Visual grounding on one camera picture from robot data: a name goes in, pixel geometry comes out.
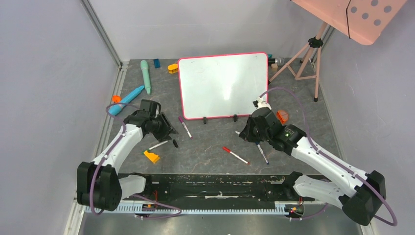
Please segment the pink framed whiteboard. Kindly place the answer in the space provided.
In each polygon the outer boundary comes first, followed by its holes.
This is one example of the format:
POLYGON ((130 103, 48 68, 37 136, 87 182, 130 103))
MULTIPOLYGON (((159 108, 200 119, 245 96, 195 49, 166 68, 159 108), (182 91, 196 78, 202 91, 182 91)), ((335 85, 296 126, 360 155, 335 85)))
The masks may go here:
POLYGON ((268 54, 184 57, 178 60, 186 120, 248 116, 253 101, 268 89, 268 54))

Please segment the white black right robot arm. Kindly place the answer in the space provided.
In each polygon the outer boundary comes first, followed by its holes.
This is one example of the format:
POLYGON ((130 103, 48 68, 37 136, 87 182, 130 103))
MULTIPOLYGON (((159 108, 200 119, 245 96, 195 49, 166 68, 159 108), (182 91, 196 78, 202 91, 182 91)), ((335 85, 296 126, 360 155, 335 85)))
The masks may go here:
POLYGON ((262 107, 248 117, 239 137, 247 142, 267 142, 273 149, 313 167, 329 181, 314 180, 293 172, 286 178, 283 195, 314 198, 340 208, 352 221, 367 226, 386 201, 385 177, 374 170, 367 173, 319 147, 306 132, 283 125, 271 111, 262 107))

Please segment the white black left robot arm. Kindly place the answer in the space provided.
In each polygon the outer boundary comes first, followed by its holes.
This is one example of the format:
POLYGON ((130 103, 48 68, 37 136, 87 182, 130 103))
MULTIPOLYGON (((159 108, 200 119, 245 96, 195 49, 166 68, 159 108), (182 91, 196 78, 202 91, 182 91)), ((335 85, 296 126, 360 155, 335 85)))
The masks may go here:
POLYGON ((148 134, 162 143, 178 134, 161 104, 143 99, 140 106, 121 122, 121 128, 109 145, 91 162, 81 162, 77 168, 77 203, 88 206, 93 214, 114 211, 121 200, 131 196, 149 199, 154 187, 147 177, 131 173, 119 178, 119 170, 133 148, 148 134))

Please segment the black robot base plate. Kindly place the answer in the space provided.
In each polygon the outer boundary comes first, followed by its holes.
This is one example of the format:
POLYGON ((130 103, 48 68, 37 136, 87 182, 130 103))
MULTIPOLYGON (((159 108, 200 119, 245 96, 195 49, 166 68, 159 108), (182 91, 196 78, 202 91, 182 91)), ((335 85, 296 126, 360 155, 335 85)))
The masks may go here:
POLYGON ((145 174, 140 193, 182 210, 271 209, 275 202, 312 201, 300 198, 284 183, 287 175, 145 174))

